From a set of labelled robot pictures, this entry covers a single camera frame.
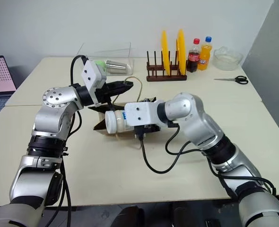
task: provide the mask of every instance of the blue bottle cap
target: blue bottle cap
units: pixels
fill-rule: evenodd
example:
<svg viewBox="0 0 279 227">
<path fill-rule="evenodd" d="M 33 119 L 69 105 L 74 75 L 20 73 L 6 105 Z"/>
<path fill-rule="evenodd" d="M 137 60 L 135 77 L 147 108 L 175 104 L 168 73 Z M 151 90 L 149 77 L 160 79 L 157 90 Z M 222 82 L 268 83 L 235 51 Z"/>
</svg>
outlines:
<svg viewBox="0 0 279 227">
<path fill-rule="evenodd" d="M 206 36 L 206 40 L 205 40 L 205 41 L 206 41 L 207 43 L 210 43 L 210 42 L 211 42 L 211 39 L 212 39 L 211 36 Z"/>
</svg>

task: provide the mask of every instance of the white table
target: white table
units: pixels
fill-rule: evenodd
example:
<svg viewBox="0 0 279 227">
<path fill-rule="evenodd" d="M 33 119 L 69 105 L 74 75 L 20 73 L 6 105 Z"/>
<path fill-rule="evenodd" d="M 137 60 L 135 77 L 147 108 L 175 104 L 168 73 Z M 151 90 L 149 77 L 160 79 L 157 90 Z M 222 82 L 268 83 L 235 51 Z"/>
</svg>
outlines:
<svg viewBox="0 0 279 227">
<path fill-rule="evenodd" d="M 7 106 L 0 112 L 0 205 L 9 201 L 10 185 L 39 108 Z M 205 109 L 279 194 L 279 128 L 263 103 L 205 102 Z M 146 167 L 133 136 L 119 141 L 94 132 L 97 113 L 84 109 L 82 115 L 83 125 L 68 140 L 69 156 L 65 157 L 72 205 L 227 198 L 200 153 L 181 156 L 169 173 L 158 175 Z M 173 132 L 162 129 L 144 140 L 148 160 L 156 169 L 168 168 L 174 159 L 164 150 Z M 185 141 L 180 134 L 170 149 L 177 151 Z"/>
<path fill-rule="evenodd" d="M 9 201 L 9 189 L 21 156 L 26 153 L 35 115 L 43 92 L 50 87 L 70 83 L 71 58 L 45 58 L 19 87 L 0 112 L 0 205 Z M 142 97 L 167 100 L 181 91 L 200 96 L 205 110 L 226 135 L 250 158 L 262 176 L 271 180 L 279 194 L 279 128 L 261 102 L 251 83 L 214 81 L 245 75 L 241 68 L 220 71 L 209 65 L 206 71 L 190 74 L 187 81 L 146 82 L 145 59 L 136 59 L 134 76 L 143 81 Z M 81 82 L 82 66 L 76 64 L 75 82 Z M 108 82 L 125 76 L 109 77 Z M 118 102 L 134 101 L 139 85 L 120 96 Z M 144 163 L 139 142 L 133 136 L 117 140 L 93 131 L 96 112 L 82 110 L 83 125 L 69 138 L 70 155 L 65 157 L 72 205 L 136 203 L 152 201 L 227 198 L 227 194 L 209 171 L 200 153 L 181 156 L 165 175 L 151 172 Z M 152 166 L 168 168 L 174 157 L 164 150 L 172 129 L 148 135 L 144 142 Z M 170 149 L 177 151 L 186 138 L 180 134 Z"/>
<path fill-rule="evenodd" d="M 43 93 L 51 87 L 66 87 L 70 84 L 70 64 L 72 58 L 44 58 L 33 72 L 12 95 L 6 106 L 15 105 L 41 105 Z M 159 99 L 172 99 L 179 92 L 188 92 L 199 96 L 203 101 L 210 102 L 256 102 L 261 101 L 260 96 L 249 82 L 247 85 L 239 85 L 232 81 L 216 81 L 215 78 L 234 78 L 245 75 L 239 67 L 235 71 L 222 71 L 212 64 L 205 71 L 187 73 L 186 81 L 173 82 L 147 82 L 146 60 L 135 59 L 133 76 L 143 82 L 142 97 L 154 97 Z M 82 63 L 77 61 L 74 69 L 74 82 L 83 85 L 81 78 Z M 124 80 L 127 76 L 109 76 L 107 82 Z M 139 82 L 132 79 L 134 86 L 128 92 L 122 94 L 118 102 L 135 101 L 140 89 Z"/>
</svg>

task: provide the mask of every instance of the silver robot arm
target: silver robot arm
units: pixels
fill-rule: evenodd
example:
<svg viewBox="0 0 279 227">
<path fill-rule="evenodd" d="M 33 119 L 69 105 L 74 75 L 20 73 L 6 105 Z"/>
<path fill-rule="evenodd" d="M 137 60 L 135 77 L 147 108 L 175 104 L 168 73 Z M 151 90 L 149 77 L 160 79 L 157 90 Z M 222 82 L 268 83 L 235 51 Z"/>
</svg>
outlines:
<svg viewBox="0 0 279 227">
<path fill-rule="evenodd" d="M 133 83 L 106 84 L 99 66 L 87 60 L 82 78 L 86 86 L 53 87 L 43 94 L 26 155 L 22 156 L 9 192 L 10 204 L 0 207 L 0 226 L 35 227 L 46 206 L 60 196 L 63 175 L 58 173 L 73 114 L 84 106 L 111 102 L 111 96 L 129 90 Z"/>
<path fill-rule="evenodd" d="M 260 177 L 260 173 L 240 148 L 233 144 L 214 120 L 205 113 L 197 96 L 180 93 L 174 99 L 154 103 L 128 103 L 130 126 L 166 126 L 177 120 L 187 138 L 201 150 L 222 176 Z M 254 180 L 220 179 L 228 195 L 239 201 L 244 227 L 279 227 L 279 201 Z"/>
</svg>

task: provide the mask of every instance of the green object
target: green object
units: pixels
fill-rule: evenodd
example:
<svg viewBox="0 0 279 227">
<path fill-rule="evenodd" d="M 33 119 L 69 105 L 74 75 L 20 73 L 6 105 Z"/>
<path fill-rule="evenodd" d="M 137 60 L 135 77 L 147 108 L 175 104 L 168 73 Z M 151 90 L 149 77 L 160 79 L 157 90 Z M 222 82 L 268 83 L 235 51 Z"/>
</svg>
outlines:
<svg viewBox="0 0 279 227">
<path fill-rule="evenodd" d="M 98 61 L 95 61 L 95 64 L 102 66 L 104 72 L 106 71 L 106 62 L 104 62 L 102 60 L 98 60 Z"/>
</svg>

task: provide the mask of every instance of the scissors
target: scissors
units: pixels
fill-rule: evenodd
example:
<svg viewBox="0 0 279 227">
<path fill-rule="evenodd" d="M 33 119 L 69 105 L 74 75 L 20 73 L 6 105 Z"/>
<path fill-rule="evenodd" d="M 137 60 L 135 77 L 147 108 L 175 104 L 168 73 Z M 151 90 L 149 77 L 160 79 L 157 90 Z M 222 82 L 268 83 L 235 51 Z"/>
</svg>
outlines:
<svg viewBox="0 0 279 227">
<path fill-rule="evenodd" d="M 231 79 L 215 79 L 215 80 L 235 81 L 238 84 L 247 84 L 247 83 L 249 83 L 249 81 L 247 80 L 247 77 L 245 77 L 245 76 L 237 76 L 237 77 L 231 78 Z"/>
</svg>

